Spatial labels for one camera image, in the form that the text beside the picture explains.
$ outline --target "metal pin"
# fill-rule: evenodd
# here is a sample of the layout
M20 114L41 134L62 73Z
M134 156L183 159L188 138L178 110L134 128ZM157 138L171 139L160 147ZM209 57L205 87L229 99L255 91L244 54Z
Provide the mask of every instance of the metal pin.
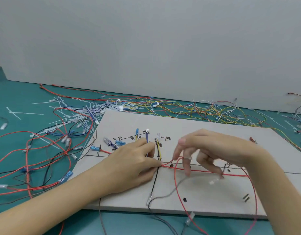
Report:
M244 200L247 196L249 196L249 194L246 194L246 195L243 197L243 200Z

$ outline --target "left hand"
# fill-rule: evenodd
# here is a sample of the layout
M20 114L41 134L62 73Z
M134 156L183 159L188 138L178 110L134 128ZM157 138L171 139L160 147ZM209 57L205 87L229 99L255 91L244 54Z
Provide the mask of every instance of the left hand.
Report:
M145 138L141 138L120 146L92 167L91 175L106 181L108 194L125 191L152 180L156 167L162 165L161 161L153 158L154 153L155 144L147 143Z

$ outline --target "right hand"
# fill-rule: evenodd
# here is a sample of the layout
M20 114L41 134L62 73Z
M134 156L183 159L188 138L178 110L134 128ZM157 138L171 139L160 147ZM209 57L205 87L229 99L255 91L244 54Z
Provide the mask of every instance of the right hand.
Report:
M215 159L222 159L236 166L247 166L251 158L265 152L263 148L251 141L234 136L200 129L178 140L173 153L177 160L183 151L183 167L187 176L190 175L191 155L199 149L196 161L207 170L222 174L222 170L213 164Z

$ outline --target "white board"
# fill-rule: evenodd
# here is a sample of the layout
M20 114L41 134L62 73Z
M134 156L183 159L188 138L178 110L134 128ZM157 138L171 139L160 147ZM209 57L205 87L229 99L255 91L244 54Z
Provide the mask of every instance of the white board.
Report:
M260 146L268 150L284 170L290 181L301 193L301 153L276 134L273 130L267 128L258 128L250 126L227 125L220 123L200 122L183 119L174 119L169 117L150 116L142 114L124 113L107 111L97 127L98 137L94 146L111 151L103 137L110 140L122 137L121 140L129 143L134 142L130 136L135 135L136 128L139 129L141 137L144 137L143 130L149 130L148 141L154 141L157 133L160 133L160 152L163 162L169 162L172 159L172 153L177 144L177 140L183 135L188 134L200 128L213 130L219 133L229 134L249 140L252 137ZM101 162L108 154L90 151L76 164L73 170L73 177L83 171L91 168L98 162ZM215 164L223 167L225 162L215 161ZM192 170L203 170L196 162L196 156L193 157ZM230 167L227 174L244 175L243 171L236 167ZM177 183L185 178L184 172L176 171ZM178 187L180 196L186 198L184 202L188 211L194 211L199 215L228 216L228 217L252 217L255 214L254 192L251 183L247 177L225 176L224 180L210 185L209 182L218 178L215 174L192 172L191 177L186 178ZM129 191L112 194L102 198L101 207L106 210L120 210L132 212L148 212L146 202L150 195L154 178L151 182ZM175 188L174 170L170 168L160 168L156 180L153 197L165 196ZM244 202L243 197L249 194L250 199ZM184 214L177 194L174 192L168 198L156 199L151 203L151 209L159 213ZM86 208L98 209L98 201L89 204ZM258 199L258 215L265 217L266 213Z
M0 63L14 81L294 112L301 0L0 0Z

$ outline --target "teal table surface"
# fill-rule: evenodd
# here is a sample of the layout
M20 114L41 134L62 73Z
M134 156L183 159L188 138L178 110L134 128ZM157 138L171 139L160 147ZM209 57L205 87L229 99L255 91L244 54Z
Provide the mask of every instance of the teal table surface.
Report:
M74 97L82 98L99 98L102 94L95 92L85 92L85 91L74 91L68 89L61 89L53 86L45 86L47 89L54 91L59 94L70 95ZM6 133L11 133L14 131L31 131L38 132L44 128L51 126L51 122L57 121L58 117L52 113L53 109L49 106L51 103L47 104L33 104L39 102L48 102L53 99L54 95L46 92L39 88L38 84L23 83L15 81L7 81L5 79L2 68L0 68L0 116L5 117L9 120L9 124L5 130L0 130L0 136ZM86 102L76 101L74 99L65 98L69 105L86 105ZM188 102L181 102L182 105L186 105ZM33 114L18 114L21 118L18 119L6 108L8 107L13 112L28 112ZM264 118L262 115L258 114L253 110L243 109L245 114L261 117L260 120ZM276 112L270 112L265 110L260 110L259 112L267 115L266 122L272 127L282 130L294 143L301 146L301 136L293 132L291 126L286 124L285 118L282 115L291 116L289 113L277 114ZM11 152L12 150L22 149L25 147L27 140L29 140L30 133L15 133L4 136L0 138L0 159ZM82 142L84 138L80 137L75 139L75 142ZM35 140L34 146L45 146L45 142L42 140ZM47 152L45 149L30 150L29 162L30 164L38 163L42 160L46 160L49 155L54 155L58 153L59 150L55 147L47 147ZM16 151L7 156L0 163L0 172L10 171L18 169L25 165L25 154L21 151ZM52 177L49 183L58 181L68 170L69 162L67 159L62 159L52 166ZM31 173L31 182L34 186L39 186L43 184L43 177L45 170L41 169ZM13 175L4 177L0 179L0 184L14 184L14 176L20 175L20 173L15 173ZM0 189L0 193L4 193L6 190ZM27 192L18 192L9 195L0 196L0 212L9 209L15 205L18 205L29 198L15 201L21 197L27 196ZM177 231L181 233L186 216L180 215L168 215L160 214L160 216L168 221ZM104 221L107 234L143 234L143 235L161 235L161 234L172 234L170 229L155 220L148 213L130 213L130 212L114 212L114 211L102 211L102 219ZM210 235L227 234L227 235L243 235L246 233L252 220L250 219L233 219L233 218L222 218L222 217L205 217L197 216L195 217L195 222ZM48 231L46 234L59 234L61 224L55 226L53 229ZM99 220L98 211L94 210L81 210L71 217L67 218L64 222L63 235L67 234L103 234L102 226ZM193 225L186 230L185 235L201 234ZM249 235L255 234L273 234L271 225L266 220L259 220L254 228L250 231Z

